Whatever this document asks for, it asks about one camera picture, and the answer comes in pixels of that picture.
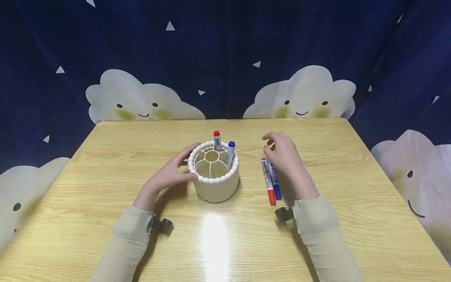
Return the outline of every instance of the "pen holder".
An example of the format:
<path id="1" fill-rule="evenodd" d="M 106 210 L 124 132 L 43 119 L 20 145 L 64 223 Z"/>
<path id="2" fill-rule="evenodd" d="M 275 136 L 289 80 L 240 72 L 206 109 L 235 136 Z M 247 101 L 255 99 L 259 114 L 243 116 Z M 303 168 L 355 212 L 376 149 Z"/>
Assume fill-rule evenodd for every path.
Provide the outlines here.
<path id="1" fill-rule="evenodd" d="M 210 203 L 230 198 L 238 187 L 238 153 L 233 155 L 232 168 L 227 171 L 227 143 L 222 142 L 222 152 L 214 149 L 214 141 L 200 144 L 188 158 L 189 172 L 196 173 L 193 181 L 197 194 Z"/>

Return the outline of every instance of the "black clip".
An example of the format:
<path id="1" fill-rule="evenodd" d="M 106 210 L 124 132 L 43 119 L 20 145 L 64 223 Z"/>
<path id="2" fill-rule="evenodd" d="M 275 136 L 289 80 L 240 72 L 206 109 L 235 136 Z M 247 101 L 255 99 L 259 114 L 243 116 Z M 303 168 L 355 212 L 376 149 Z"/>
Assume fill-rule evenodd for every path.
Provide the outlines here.
<path id="1" fill-rule="evenodd" d="M 153 216 L 149 224 L 147 225 L 147 230 L 157 229 L 159 232 L 169 235 L 173 229 L 172 221 L 164 218 L 162 221 L 159 221 L 155 216 Z"/>
<path id="2" fill-rule="evenodd" d="M 278 208 L 274 213 L 280 222 L 286 222 L 295 217 L 291 208 L 288 210 L 286 208 Z"/>

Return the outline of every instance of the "hand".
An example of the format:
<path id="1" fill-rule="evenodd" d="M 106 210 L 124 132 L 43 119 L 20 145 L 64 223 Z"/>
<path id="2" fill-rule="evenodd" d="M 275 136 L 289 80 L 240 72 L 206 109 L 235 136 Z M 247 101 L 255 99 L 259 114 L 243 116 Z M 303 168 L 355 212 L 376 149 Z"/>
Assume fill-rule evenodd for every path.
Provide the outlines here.
<path id="1" fill-rule="evenodd" d="M 281 132 L 270 132 L 263 136 L 262 139 L 268 140 L 263 152 L 274 166 L 288 177 L 297 198 L 318 198 L 319 192 L 307 169 L 304 167 L 293 140 Z"/>
<path id="2" fill-rule="evenodd" d="M 156 174 L 154 174 L 139 191 L 133 206 L 151 211 L 158 194 L 165 188 L 174 186 L 175 184 L 192 181 L 197 179 L 195 173 L 179 173 L 178 168 L 186 165 L 184 161 L 189 157 L 190 153 L 200 145 L 200 142 L 183 149 L 177 156 L 170 159 Z"/>

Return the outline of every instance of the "beige sleeve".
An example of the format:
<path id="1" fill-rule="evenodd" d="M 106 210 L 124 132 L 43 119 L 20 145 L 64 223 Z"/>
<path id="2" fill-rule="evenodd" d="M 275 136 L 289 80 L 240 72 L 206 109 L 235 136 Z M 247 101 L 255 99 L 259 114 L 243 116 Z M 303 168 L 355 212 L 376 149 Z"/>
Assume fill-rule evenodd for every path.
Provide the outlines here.
<path id="1" fill-rule="evenodd" d="M 131 282 L 149 243 L 147 224 L 153 212 L 130 206 L 119 218 L 91 282 Z"/>
<path id="2" fill-rule="evenodd" d="M 295 201 L 293 214 L 319 281 L 364 281 L 326 197 Z"/>

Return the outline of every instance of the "wooden table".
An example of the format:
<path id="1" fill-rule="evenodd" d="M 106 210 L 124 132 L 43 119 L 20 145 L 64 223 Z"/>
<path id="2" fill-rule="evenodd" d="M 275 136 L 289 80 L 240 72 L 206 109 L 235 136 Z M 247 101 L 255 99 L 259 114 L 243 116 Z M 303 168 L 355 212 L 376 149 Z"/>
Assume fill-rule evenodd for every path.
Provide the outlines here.
<path id="1" fill-rule="evenodd" d="M 214 130 L 237 144 L 238 190 L 218 204 L 199 198 L 192 183 L 162 194 L 156 212 L 175 228 L 170 236 L 153 233 L 140 281 L 314 279 L 293 221 L 279 224 L 274 215 L 292 193 L 285 192 L 288 203 L 268 202 L 260 163 L 268 131 L 296 143 L 366 281 L 450 279 L 451 268 L 348 121 L 273 119 L 99 123 L 6 247 L 0 281 L 88 281 L 142 184 L 186 145 L 212 139 Z"/>

